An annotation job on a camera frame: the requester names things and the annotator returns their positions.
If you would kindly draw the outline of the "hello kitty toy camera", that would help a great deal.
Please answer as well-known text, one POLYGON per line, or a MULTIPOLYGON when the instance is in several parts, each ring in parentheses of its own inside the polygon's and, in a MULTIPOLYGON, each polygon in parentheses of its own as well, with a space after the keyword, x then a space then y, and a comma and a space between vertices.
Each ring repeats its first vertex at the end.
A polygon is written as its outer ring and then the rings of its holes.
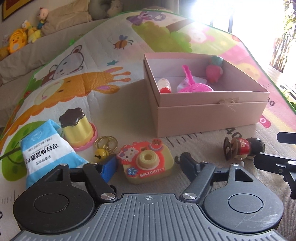
POLYGON ((174 158, 162 140, 124 145, 116 155, 128 182, 142 184, 171 174, 174 158))

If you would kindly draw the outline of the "yellow pudding toy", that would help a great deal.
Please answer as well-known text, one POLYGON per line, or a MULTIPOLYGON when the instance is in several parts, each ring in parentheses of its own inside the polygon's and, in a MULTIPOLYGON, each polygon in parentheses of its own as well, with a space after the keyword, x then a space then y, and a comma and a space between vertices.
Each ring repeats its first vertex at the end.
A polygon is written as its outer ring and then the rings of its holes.
POLYGON ((64 138, 75 151, 91 147, 97 138, 97 128, 91 123, 81 108, 67 109, 59 117, 64 138))

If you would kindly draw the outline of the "small red figurine doll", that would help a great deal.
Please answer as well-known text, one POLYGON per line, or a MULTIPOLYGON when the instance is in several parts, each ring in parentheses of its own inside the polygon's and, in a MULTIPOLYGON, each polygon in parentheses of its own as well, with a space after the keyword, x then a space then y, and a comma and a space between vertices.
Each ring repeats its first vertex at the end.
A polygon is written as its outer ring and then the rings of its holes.
POLYGON ((226 161, 238 160, 244 167, 244 159, 253 160, 259 153, 265 152, 265 143, 260 138, 224 138, 223 152, 226 161))

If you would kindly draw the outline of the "blue white cotton pad pack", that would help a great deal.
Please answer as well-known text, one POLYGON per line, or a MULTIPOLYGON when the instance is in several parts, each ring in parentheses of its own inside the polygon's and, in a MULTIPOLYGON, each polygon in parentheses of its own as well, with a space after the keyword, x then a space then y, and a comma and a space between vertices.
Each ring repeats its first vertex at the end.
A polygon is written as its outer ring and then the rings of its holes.
POLYGON ((26 188, 59 164, 77 168, 87 163, 83 157, 76 154, 60 133, 60 126, 53 120, 48 120, 21 140, 21 150, 27 168, 26 188))

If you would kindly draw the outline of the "pink plastic toy basket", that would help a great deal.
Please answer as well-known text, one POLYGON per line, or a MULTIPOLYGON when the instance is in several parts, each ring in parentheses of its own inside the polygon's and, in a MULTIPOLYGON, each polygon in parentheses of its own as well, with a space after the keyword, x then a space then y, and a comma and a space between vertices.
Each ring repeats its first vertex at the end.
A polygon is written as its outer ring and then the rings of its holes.
POLYGON ((213 92, 214 90, 205 83, 196 82, 188 65, 183 65, 182 69, 185 73, 184 80, 178 85, 177 92, 213 92))

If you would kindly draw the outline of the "small white red bottle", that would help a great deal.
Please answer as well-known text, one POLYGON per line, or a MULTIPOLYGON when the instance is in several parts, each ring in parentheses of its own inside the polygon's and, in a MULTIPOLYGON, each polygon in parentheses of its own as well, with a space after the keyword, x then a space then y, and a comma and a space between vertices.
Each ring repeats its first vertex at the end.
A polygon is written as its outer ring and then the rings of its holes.
POLYGON ((161 78, 157 81, 157 86, 160 93, 171 93, 171 84, 168 79, 161 78))

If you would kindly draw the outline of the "pink cardboard box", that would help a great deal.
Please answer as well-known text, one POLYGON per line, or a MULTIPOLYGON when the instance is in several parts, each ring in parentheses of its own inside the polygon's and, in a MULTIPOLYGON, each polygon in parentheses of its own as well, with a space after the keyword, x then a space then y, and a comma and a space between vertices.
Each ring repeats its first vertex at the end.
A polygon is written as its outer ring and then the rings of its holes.
POLYGON ((210 55, 193 53, 145 53, 152 118, 157 137, 221 130, 257 123, 267 105, 269 92, 250 76, 224 61, 223 75, 213 92, 178 93, 188 65, 196 77, 206 77, 210 55), (166 78, 171 93, 160 93, 157 81, 166 78))

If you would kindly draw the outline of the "colourful cartoon play mat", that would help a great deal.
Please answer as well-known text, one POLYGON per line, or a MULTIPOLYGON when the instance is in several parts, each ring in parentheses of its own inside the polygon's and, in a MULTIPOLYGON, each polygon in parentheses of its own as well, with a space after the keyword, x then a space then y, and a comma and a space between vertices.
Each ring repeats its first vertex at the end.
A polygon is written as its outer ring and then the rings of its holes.
POLYGON ((236 36, 168 12, 163 21, 148 20, 138 26, 127 20, 129 16, 134 12, 73 27, 81 37, 28 75, 27 88, 1 136, 1 240, 11 240, 20 231, 13 216, 13 203, 26 186, 20 141, 43 122, 58 121, 67 109, 80 107, 99 135, 115 136, 120 144, 156 136, 144 81, 145 53, 219 55, 269 91, 256 124, 166 136, 163 142, 173 155, 187 151, 224 165, 223 139, 241 136, 262 138, 267 153, 295 156, 295 146, 276 139, 280 131, 295 131, 295 113, 273 77, 236 36))

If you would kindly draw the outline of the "beige sofa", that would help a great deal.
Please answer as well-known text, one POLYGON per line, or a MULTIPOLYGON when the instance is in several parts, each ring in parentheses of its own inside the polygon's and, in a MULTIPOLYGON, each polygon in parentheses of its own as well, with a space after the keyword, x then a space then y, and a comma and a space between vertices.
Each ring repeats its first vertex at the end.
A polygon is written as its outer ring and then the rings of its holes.
POLYGON ((5 127, 14 108, 27 87, 31 76, 39 67, 52 61, 78 39, 104 20, 75 25, 27 44, 1 61, 1 127, 5 127))

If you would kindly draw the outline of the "orange tiger plush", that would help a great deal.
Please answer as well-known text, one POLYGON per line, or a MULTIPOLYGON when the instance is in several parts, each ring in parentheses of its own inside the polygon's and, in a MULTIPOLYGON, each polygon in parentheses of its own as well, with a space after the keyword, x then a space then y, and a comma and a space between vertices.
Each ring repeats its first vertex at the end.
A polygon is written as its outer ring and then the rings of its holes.
POLYGON ((6 58, 9 54, 13 54, 28 43, 26 32, 22 29, 15 30, 9 37, 8 45, 1 48, 1 60, 6 58))

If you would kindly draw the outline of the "grey neck pillow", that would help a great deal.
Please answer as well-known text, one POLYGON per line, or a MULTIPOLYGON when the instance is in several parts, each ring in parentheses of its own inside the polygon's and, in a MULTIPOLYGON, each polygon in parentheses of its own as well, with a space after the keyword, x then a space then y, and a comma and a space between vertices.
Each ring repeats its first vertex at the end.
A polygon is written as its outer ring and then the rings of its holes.
POLYGON ((106 0, 90 0, 88 12, 92 20, 101 20, 105 18, 112 18, 123 10, 122 1, 106 1, 106 0))

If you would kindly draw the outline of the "beige pillow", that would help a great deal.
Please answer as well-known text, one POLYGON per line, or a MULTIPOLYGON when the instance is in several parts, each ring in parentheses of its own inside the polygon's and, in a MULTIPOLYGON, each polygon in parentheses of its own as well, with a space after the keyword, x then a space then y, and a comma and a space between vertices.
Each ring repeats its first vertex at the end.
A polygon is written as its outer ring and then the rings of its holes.
POLYGON ((89 1, 79 0, 50 11, 41 28, 43 35, 92 21, 88 6, 89 1))

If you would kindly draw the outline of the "small doll plush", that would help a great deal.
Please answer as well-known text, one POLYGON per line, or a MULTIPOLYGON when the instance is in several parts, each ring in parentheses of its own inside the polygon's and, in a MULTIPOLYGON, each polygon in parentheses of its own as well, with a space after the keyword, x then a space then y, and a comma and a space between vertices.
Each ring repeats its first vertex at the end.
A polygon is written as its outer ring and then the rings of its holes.
POLYGON ((39 23, 37 25, 37 29, 41 29, 43 25, 46 22, 46 18, 49 14, 49 10, 47 8, 39 8, 39 13, 38 13, 38 20, 39 23))

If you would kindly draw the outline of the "red gold framed picture left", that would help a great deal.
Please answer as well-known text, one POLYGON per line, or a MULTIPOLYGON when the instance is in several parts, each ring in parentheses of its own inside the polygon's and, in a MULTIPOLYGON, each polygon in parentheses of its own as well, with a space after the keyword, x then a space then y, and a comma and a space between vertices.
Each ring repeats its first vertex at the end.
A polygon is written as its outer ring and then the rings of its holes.
POLYGON ((2 3, 2 21, 5 21, 16 11, 32 1, 33 0, 4 0, 2 3))

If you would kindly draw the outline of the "gold bell keychain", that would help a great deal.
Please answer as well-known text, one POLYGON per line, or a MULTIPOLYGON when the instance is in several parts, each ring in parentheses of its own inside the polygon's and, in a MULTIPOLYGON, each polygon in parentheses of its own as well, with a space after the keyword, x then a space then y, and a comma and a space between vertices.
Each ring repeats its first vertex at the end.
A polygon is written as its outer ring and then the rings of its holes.
POLYGON ((117 147, 118 141, 113 136, 103 136, 96 139, 94 142, 96 148, 94 153, 93 162, 103 163, 111 154, 114 154, 117 147))

